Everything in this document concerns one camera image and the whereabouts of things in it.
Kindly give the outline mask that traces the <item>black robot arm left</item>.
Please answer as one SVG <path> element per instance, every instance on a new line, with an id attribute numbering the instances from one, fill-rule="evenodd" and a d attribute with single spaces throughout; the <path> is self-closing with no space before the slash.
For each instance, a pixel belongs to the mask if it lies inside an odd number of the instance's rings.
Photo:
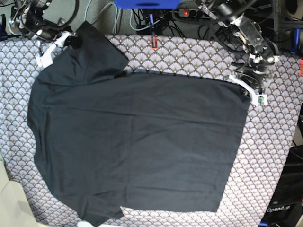
<path id="1" fill-rule="evenodd" d="M 236 64 L 228 79 L 247 91 L 253 105 L 267 105 L 266 89 L 274 78 L 269 67 L 277 63 L 280 56 L 277 45 L 263 37 L 260 25 L 244 15 L 255 1 L 198 0 L 196 3 L 211 18 L 210 28 L 214 23 L 230 27 L 247 55 L 247 61 Z"/>

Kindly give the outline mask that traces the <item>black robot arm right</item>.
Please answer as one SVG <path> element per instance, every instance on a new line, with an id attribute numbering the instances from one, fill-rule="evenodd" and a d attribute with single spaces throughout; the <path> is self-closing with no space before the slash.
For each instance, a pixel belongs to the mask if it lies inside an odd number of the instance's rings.
<path id="1" fill-rule="evenodd" d="M 51 3 L 51 0 L 17 0 L 8 22 L 12 35 L 50 43 L 47 50 L 36 57 L 38 66 L 44 69 L 53 64 L 51 54 L 55 48 L 63 47 L 66 40 L 73 36 L 70 23 L 79 10 L 79 1 L 76 0 L 71 17 L 67 21 L 60 19 L 54 23 L 43 18 L 44 11 Z"/>

